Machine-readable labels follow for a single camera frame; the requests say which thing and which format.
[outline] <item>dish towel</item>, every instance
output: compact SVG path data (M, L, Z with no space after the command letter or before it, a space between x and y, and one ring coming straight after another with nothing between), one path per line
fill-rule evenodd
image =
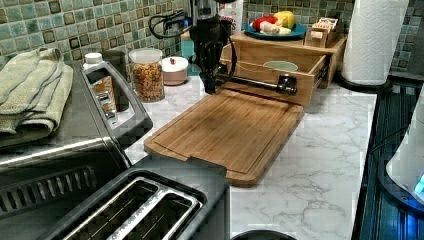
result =
M0 71L0 147L48 136L60 124L73 69L55 48L12 58Z

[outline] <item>small bowl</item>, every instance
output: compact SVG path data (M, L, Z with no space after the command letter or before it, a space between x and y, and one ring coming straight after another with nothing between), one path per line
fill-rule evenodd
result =
M183 57L162 59L163 82L166 86L181 85L187 81L188 61Z
M298 69L296 64L286 61L269 61L264 63L264 66L289 72L294 72Z

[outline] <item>wooden drawer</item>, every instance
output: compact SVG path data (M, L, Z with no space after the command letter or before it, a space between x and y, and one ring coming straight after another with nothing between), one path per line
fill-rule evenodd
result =
M233 82L225 83L223 85L225 88L237 89L243 92L304 105L310 103L314 90L327 77L329 56L322 52L314 52L308 49L293 49L292 47L281 45L264 45L261 42L252 42L249 40L233 41L238 59L234 76L277 84L281 75L289 74L296 78L297 93L295 95L288 95L286 93L277 93L273 90ZM263 66L268 61L292 62L298 66L298 70L290 72ZM227 64L228 69L231 69L230 45L224 47L221 62Z

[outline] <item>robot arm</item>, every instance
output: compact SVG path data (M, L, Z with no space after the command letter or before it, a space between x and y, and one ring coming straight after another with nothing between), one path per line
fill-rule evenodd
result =
M200 78L205 86L205 91L209 94L215 93L216 76L223 49L223 43L218 40L220 35L218 4L233 1L235 0L186 0L184 10L167 16L154 16L149 19L149 29L159 39L190 32L190 37L194 43L194 56L191 57L190 63L200 70ZM161 27L162 32L168 33L159 34L158 28L160 31ZM236 61L236 58L233 55L233 66L235 66L234 61Z

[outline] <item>white marble countertop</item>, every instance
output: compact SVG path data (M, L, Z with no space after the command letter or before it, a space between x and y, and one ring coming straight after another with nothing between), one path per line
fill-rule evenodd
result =
M133 163L147 155L145 138L206 95L198 77L165 94L144 104L154 128L126 150ZM336 84L317 89L259 184L231 187L231 237L268 229L297 240L350 239L375 101Z

